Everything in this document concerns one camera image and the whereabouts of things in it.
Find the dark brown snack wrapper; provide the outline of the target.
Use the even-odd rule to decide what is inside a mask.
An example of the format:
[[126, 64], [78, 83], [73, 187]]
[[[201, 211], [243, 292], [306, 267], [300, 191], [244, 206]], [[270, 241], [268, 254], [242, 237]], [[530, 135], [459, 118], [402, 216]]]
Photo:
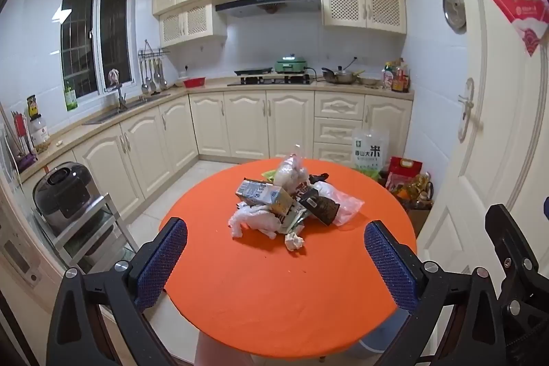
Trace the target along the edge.
[[313, 188], [303, 192], [299, 196], [298, 202], [325, 226], [329, 226], [335, 221], [340, 209], [337, 202], [321, 196], [318, 190]]

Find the paper tissue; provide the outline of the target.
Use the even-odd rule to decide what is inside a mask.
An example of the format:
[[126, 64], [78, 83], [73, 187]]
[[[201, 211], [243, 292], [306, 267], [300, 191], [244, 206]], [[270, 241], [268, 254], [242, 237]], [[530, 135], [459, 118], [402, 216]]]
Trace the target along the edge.
[[304, 240], [296, 232], [286, 234], [284, 242], [289, 252], [298, 251], [304, 247]]

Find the milk carton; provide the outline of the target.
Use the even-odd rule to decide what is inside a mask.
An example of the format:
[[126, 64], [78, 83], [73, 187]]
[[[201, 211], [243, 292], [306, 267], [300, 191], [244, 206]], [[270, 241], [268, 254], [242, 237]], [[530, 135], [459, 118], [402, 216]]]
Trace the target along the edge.
[[276, 215], [286, 215], [293, 204], [293, 198], [285, 189], [247, 178], [242, 181], [235, 194], [249, 205], [267, 206]]

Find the white plastic bag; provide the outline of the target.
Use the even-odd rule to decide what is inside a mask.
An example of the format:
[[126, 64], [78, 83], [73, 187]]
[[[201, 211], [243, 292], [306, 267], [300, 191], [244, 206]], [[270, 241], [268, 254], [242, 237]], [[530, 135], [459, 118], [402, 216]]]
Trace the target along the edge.
[[273, 240], [281, 229], [279, 218], [267, 205], [249, 205], [239, 202], [237, 209], [228, 221], [233, 238], [243, 237], [243, 228], [248, 227]]

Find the clear bag with round bread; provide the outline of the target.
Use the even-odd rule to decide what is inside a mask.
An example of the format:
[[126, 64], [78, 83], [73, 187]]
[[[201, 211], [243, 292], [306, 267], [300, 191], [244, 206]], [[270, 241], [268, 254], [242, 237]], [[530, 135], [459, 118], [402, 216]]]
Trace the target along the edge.
[[294, 195], [307, 185], [308, 180], [309, 174], [303, 165], [302, 147], [296, 144], [292, 153], [282, 160], [274, 172], [273, 184]]

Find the glutinous rice flour bag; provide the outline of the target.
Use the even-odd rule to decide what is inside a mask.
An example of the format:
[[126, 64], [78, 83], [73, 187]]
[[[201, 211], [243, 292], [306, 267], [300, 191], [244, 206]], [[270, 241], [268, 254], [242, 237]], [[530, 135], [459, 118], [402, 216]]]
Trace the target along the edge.
[[309, 215], [311, 215], [310, 211], [299, 201], [294, 200], [286, 214], [276, 214], [279, 221], [276, 232], [286, 235], [295, 231], [295, 228], [302, 224]]

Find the metal shelf rack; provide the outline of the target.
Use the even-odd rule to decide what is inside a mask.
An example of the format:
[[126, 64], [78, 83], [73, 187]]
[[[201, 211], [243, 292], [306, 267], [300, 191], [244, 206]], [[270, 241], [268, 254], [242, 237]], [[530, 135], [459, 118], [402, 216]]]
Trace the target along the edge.
[[83, 273], [109, 270], [117, 261], [130, 261], [140, 249], [109, 194], [96, 198], [58, 235], [42, 216], [35, 220], [63, 265]]

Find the black small object on table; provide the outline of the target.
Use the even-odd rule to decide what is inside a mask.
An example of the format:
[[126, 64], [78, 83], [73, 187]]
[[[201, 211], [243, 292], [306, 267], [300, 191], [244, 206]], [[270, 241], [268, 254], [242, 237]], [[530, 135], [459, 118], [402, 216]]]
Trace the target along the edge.
[[321, 173], [320, 175], [310, 175], [309, 182], [315, 184], [317, 182], [325, 182], [329, 177], [328, 173]]

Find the lower cabinets with counter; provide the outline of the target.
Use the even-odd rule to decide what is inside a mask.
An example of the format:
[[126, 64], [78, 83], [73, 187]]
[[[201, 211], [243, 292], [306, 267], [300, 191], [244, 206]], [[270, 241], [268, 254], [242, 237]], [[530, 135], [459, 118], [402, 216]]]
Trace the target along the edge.
[[387, 155], [402, 156], [412, 101], [411, 93], [327, 83], [176, 88], [72, 128], [22, 173], [22, 185], [31, 192], [54, 167], [80, 162], [130, 217], [199, 159], [262, 160], [301, 149], [348, 165], [355, 129], [387, 133]]

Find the white jar on counter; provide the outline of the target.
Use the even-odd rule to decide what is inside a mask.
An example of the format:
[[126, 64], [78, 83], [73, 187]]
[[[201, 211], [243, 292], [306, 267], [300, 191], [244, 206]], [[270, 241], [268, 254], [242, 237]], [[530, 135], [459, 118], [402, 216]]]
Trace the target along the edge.
[[50, 145], [50, 135], [45, 119], [41, 114], [37, 114], [30, 120], [29, 126], [35, 151], [38, 154], [45, 152]]

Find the condiment bottles group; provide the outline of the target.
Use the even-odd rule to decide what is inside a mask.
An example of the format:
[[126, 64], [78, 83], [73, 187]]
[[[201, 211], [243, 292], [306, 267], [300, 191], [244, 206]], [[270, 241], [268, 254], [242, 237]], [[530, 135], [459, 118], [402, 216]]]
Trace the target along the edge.
[[409, 93], [409, 69], [403, 58], [386, 62], [382, 75], [383, 89], [397, 93]]

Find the sink faucet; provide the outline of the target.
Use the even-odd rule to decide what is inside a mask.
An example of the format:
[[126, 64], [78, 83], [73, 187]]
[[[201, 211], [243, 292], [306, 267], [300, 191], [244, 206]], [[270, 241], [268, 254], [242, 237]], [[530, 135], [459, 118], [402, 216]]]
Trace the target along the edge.
[[115, 91], [117, 94], [117, 110], [125, 111], [128, 109], [126, 97], [122, 93], [122, 83], [120, 81], [120, 72], [118, 69], [111, 69], [108, 72], [108, 82], [111, 87], [111, 91]]

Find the green electric cooker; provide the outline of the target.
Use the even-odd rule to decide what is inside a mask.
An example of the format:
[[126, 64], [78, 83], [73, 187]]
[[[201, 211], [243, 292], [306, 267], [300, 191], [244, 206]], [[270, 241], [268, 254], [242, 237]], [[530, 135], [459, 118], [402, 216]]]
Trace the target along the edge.
[[291, 54], [289, 56], [283, 56], [274, 65], [274, 71], [276, 73], [304, 73], [306, 71], [307, 62], [303, 57], [296, 57]]

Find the hanging utensil rack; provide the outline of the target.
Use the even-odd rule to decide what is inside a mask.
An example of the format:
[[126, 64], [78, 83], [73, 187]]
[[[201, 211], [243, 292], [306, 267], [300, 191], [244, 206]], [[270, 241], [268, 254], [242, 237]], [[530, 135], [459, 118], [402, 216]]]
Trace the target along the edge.
[[141, 93], [144, 97], [160, 95], [170, 88], [164, 74], [163, 58], [168, 52], [163, 48], [153, 49], [147, 39], [138, 52]]

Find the range hood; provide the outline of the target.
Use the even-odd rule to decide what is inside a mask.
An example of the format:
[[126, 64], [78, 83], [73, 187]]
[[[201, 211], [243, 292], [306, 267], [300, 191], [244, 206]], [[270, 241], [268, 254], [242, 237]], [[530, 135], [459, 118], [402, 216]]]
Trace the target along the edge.
[[231, 17], [317, 12], [320, 0], [234, 0], [215, 5], [215, 11]]

